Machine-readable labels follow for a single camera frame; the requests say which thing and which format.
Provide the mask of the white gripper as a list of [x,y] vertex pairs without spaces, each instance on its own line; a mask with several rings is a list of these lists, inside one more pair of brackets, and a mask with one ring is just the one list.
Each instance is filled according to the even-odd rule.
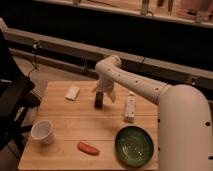
[[107,93],[107,96],[110,98],[112,103],[116,101],[114,82],[109,79],[100,78],[97,81],[96,86],[93,88],[93,92],[96,92],[95,101],[103,101],[103,92]]

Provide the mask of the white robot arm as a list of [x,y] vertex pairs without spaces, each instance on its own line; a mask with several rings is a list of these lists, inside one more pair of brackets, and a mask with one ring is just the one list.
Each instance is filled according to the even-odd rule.
[[117,55],[95,70],[99,90],[112,94],[118,83],[158,106],[159,171],[213,171],[213,116],[201,91],[127,72]]

